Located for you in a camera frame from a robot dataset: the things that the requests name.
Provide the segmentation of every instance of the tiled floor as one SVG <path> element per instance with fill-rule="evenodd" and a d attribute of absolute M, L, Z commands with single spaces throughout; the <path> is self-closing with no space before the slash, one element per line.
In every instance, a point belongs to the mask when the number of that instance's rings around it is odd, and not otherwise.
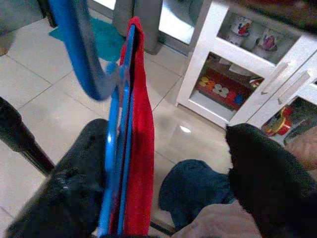
<path fill-rule="evenodd" d="M 92 15 L 110 21 L 96 12 Z M 97 103 L 86 96 L 63 43 L 48 36 L 51 30 L 43 19 L 5 36 L 13 43 L 8 54 L 0 57 L 0 95 L 18 109 L 37 142 L 57 163 L 89 121 L 108 117 L 109 101 Z M 158 208 L 157 200 L 160 184 L 175 163 L 200 159 L 224 173 L 230 166 L 224 131 L 184 107 L 175 107 L 185 61 L 186 57 L 165 46 L 156 56 L 145 54 L 156 129 L 152 218 L 167 228 L 173 227 L 171 217 Z M 0 163 L 2 232 L 44 176 L 2 142 Z"/>

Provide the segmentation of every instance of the black pole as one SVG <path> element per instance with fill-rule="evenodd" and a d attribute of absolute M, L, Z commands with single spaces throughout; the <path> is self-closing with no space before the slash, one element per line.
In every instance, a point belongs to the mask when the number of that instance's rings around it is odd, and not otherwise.
<path fill-rule="evenodd" d="M 0 139 L 11 150 L 19 152 L 45 176 L 54 168 L 53 162 L 23 123 L 20 113 L 2 97 L 0 97 Z"/>

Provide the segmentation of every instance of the black fabric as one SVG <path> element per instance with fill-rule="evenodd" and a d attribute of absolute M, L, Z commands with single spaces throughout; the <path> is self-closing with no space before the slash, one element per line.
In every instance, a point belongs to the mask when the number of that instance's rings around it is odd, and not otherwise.
<path fill-rule="evenodd" d="M 89 237 L 102 203 L 106 127 L 104 119 L 85 126 L 9 226 L 6 238 Z"/>
<path fill-rule="evenodd" d="M 263 237 L 316 237 L 317 184 L 296 158 L 262 131 L 228 126 L 231 189 Z"/>
<path fill-rule="evenodd" d="M 227 204 L 234 199 L 228 175 L 213 171 L 205 162 L 177 163 L 164 179 L 158 204 L 171 213 L 176 230 L 190 224 L 210 204 Z"/>

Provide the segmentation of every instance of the teal rug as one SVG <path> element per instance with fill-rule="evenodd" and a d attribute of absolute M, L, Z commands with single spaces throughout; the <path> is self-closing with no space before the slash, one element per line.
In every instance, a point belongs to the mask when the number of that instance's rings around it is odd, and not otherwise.
<path fill-rule="evenodd" d="M 104 21 L 91 17 L 91 24 L 95 35 L 98 56 L 106 61 L 117 61 L 120 58 L 124 38 L 114 26 Z M 63 41 L 63 34 L 59 28 L 51 31 L 49 35 Z"/>

